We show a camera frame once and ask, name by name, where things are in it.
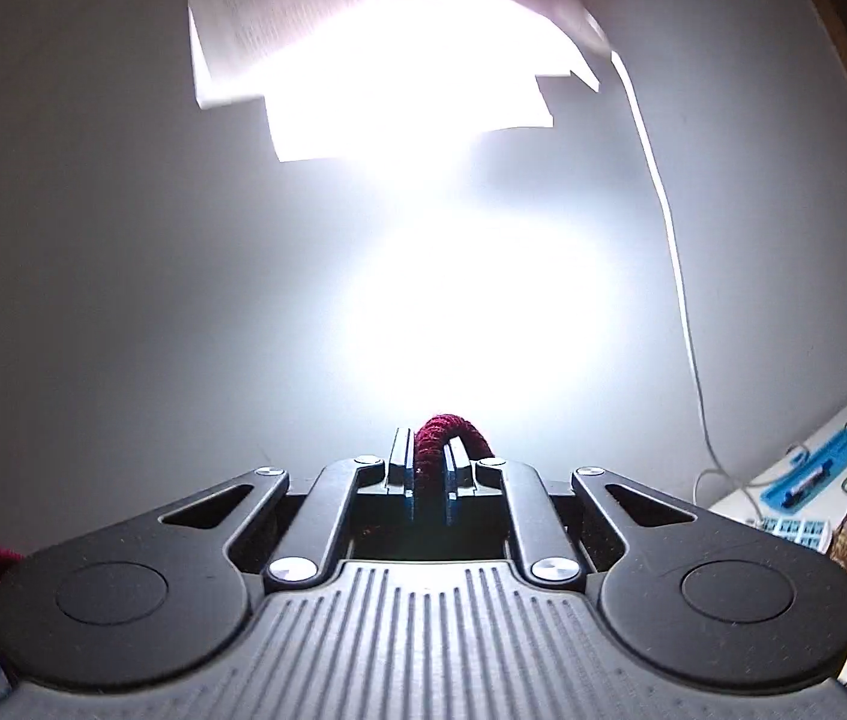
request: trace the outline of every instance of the gray cable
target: gray cable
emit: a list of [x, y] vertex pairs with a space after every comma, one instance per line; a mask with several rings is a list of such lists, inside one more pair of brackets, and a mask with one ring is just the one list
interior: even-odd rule
[[677, 233], [673, 226], [673, 214], [670, 210], [670, 201], [667, 199], [666, 191], [663, 189], [663, 181], [660, 179], [660, 171], [657, 170], [657, 160], [654, 159], [654, 153], [650, 147], [650, 138], [647, 135], [647, 128], [643, 122], [641, 108], [636, 103], [636, 91], [633, 90], [633, 82], [630, 80], [630, 74], [627, 73], [627, 68], [623, 64], [623, 60], [617, 52], [610, 54], [610, 61], [617, 76], [620, 76], [620, 81], [623, 83], [624, 91], [627, 93], [627, 100], [630, 103], [630, 112], [633, 114], [633, 123], [636, 124], [636, 132], [641, 137], [641, 146], [643, 146], [643, 155], [647, 161], [647, 168], [650, 170], [650, 178], [654, 182], [654, 189], [657, 191], [657, 199], [660, 201], [660, 210], [663, 213], [663, 226], [666, 229], [667, 247], [670, 252], [670, 265], [673, 269], [673, 278], [677, 287], [677, 304], [680, 308], [680, 324], [684, 330], [684, 347], [686, 348], [686, 360], [690, 365], [690, 377], [693, 379], [693, 387], [697, 397], [697, 415], [700, 418], [700, 428], [704, 436], [704, 445], [707, 447], [707, 454], [710, 455], [710, 461], [713, 463], [713, 469], [707, 469], [702, 472], [695, 480], [693, 485], [693, 503], [697, 503], [697, 488], [700, 480], [708, 473], [719, 473], [721, 476], [729, 480], [740, 493], [747, 496], [756, 512], [756, 518], [761, 520], [763, 512], [761, 507], [756, 504], [756, 499], [751, 495], [746, 483], [741, 482], [737, 477], [732, 475], [721, 463], [716, 452], [713, 449], [713, 442], [710, 440], [710, 426], [707, 421], [707, 408], [704, 404], [704, 389], [700, 383], [700, 370], [697, 365], [697, 353], [693, 345], [693, 333], [690, 331], [689, 313], [686, 310], [686, 287], [684, 287], [684, 269], [680, 263], [680, 250], [677, 247]]

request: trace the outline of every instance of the ribbed black plate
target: ribbed black plate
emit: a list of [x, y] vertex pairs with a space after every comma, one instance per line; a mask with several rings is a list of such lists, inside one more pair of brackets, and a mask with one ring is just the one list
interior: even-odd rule
[[527, 586], [507, 562], [348, 562], [324, 586], [271, 596], [237, 644], [179, 680], [104, 696], [22, 685], [0, 705], [0, 720], [411, 717], [847, 720], [847, 691], [828, 680], [753, 698], [670, 682], [585, 598]]

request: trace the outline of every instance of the blue tray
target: blue tray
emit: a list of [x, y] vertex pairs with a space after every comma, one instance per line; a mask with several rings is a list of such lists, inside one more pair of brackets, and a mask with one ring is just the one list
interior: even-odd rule
[[[820, 474], [820, 469], [825, 469], [825, 475]], [[761, 495], [761, 501], [776, 509], [777, 512], [796, 514], [845, 469], [847, 469], [847, 428], [836, 433], [832, 439], [798, 464], [780, 482], [767, 488]], [[799, 500], [791, 503], [788, 498], [792, 496], [788, 496], [787, 493], [791, 493], [801, 482], [814, 475], [822, 478], [812, 487], [807, 488]]]

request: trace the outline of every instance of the circular pad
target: circular pad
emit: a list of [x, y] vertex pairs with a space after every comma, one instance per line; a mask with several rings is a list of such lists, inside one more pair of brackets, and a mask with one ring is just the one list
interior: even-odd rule
[[105, 562], [74, 571], [56, 591], [56, 605], [89, 625], [122, 625], [154, 613], [167, 597], [167, 581], [146, 565]]
[[793, 603], [786, 577], [746, 560], [719, 560], [694, 568], [681, 588], [700, 614], [729, 623], [756, 623], [784, 613]]

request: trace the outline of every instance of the metal screw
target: metal screw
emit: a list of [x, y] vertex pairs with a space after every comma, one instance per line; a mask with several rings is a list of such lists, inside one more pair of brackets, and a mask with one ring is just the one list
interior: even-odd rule
[[580, 563], [569, 557], [545, 557], [530, 566], [530, 573], [543, 581], [566, 581], [580, 573]]
[[316, 563], [306, 557], [281, 557], [271, 562], [270, 573], [280, 581], [306, 581], [316, 576]]

